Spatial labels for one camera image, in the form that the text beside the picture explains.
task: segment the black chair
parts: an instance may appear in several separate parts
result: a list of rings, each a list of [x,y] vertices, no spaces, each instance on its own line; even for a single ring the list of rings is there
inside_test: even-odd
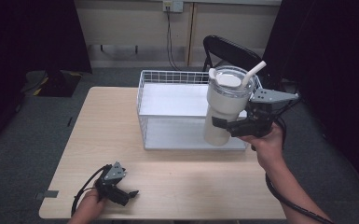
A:
[[[253,51],[217,35],[206,36],[203,39],[203,46],[206,53],[206,59],[202,72],[205,72],[208,66],[212,68],[221,63],[217,63],[214,66],[212,64],[211,54],[222,59],[222,62],[230,63],[231,65],[240,67],[246,71],[251,70],[262,61]],[[268,72],[266,68],[263,68],[257,75],[262,79],[266,79],[268,77]]]

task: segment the white wall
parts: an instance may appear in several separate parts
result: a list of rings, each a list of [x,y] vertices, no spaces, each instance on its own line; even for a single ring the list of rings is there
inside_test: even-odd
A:
[[[186,56],[190,52],[190,64],[203,61],[207,35],[262,54],[279,10],[272,5],[185,2],[183,13],[171,14],[173,45],[183,47]],[[78,0],[76,7],[88,45],[166,46],[168,22],[160,1]]]

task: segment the hand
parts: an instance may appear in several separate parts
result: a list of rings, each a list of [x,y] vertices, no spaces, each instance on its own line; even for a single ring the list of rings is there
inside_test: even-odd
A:
[[[68,223],[90,223],[104,210],[107,200],[102,198],[98,202],[98,190],[91,189],[83,197],[74,215]]]
[[[252,135],[239,137],[256,148],[258,163],[265,170],[277,162],[284,162],[282,153],[283,132],[275,123],[272,123],[271,129],[269,134],[261,138]]]

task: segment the white wire basket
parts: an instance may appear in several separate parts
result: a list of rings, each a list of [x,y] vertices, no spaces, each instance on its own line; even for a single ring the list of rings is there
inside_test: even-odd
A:
[[[221,147],[203,139],[208,77],[203,72],[142,71],[137,112],[145,149],[245,149],[238,138]],[[259,88],[257,77],[255,90]]]

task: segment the white straw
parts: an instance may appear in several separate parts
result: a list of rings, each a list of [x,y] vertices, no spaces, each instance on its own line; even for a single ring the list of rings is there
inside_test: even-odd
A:
[[[248,73],[246,73],[246,76],[242,80],[242,85],[246,85],[249,82],[249,79],[251,79],[252,76],[254,76],[258,71],[260,71],[262,68],[264,68],[267,64],[264,61],[261,61],[258,65],[256,65],[254,68],[252,68]]]

